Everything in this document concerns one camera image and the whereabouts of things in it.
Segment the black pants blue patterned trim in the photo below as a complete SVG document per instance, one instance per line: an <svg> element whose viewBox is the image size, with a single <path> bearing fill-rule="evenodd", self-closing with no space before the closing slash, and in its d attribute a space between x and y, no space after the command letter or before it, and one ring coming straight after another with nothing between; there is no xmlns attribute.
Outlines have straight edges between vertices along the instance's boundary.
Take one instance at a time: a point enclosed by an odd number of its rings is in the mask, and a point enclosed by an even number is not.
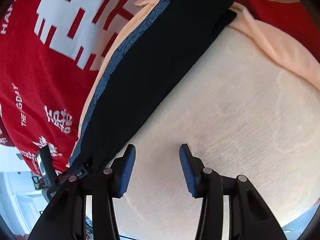
<svg viewBox="0 0 320 240"><path fill-rule="evenodd" d="M71 168L99 173L236 17L233 0L158 0L112 54Z"/></svg>

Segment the red blanket white characters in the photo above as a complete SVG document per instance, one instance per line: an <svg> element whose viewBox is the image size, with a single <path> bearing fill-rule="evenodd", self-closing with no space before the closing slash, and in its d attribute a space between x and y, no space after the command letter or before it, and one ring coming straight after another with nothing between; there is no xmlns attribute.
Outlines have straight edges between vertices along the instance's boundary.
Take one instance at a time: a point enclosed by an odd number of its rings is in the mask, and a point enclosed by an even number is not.
<svg viewBox="0 0 320 240"><path fill-rule="evenodd" d="M26 165L48 146L57 173L78 139L101 64L138 0L13 0L1 15L1 117Z"/></svg>

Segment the peach cloth sheet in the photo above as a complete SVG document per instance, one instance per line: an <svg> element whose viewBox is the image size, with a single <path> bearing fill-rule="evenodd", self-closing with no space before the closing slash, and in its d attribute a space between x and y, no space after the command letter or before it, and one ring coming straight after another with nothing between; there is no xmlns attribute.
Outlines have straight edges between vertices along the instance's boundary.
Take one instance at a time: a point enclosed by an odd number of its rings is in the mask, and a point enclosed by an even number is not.
<svg viewBox="0 0 320 240"><path fill-rule="evenodd" d="M221 175L246 175L286 225L319 199L319 90L229 26L131 139L137 159L116 201L121 232L193 239L199 200L178 159L186 142Z"/></svg>

